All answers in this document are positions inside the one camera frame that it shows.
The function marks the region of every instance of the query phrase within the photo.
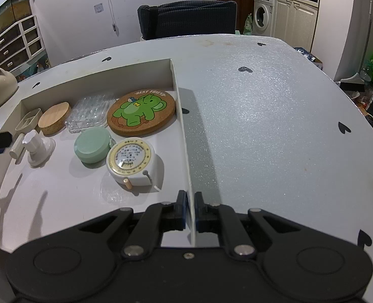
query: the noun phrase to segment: white tape measure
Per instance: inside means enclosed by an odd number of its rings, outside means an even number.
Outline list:
[[[142,138],[122,140],[106,156],[109,173],[129,189],[153,184],[155,162],[154,148]]]

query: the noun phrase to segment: elephant coaster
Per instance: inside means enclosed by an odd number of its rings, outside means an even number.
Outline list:
[[[117,100],[108,110],[109,127],[121,136],[139,136],[164,126],[175,112],[175,100],[165,91],[138,90]]]

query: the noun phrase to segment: black chair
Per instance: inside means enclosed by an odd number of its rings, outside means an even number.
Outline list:
[[[143,39],[196,34],[235,34],[234,1],[179,1],[137,9]]]

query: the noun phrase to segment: light switch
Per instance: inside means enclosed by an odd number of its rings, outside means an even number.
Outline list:
[[[102,3],[97,4],[94,6],[95,13],[97,14],[98,12],[103,12],[104,11],[104,6]]]

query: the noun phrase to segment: table surface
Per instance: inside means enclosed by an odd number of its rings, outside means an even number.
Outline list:
[[[167,58],[190,111],[183,127],[193,191],[237,212],[260,207],[353,243],[360,229],[373,240],[373,129],[327,75],[276,38],[198,35],[110,48],[20,82],[0,125],[45,88]],[[373,260],[373,244],[365,250]],[[373,302],[373,278],[365,298]]]

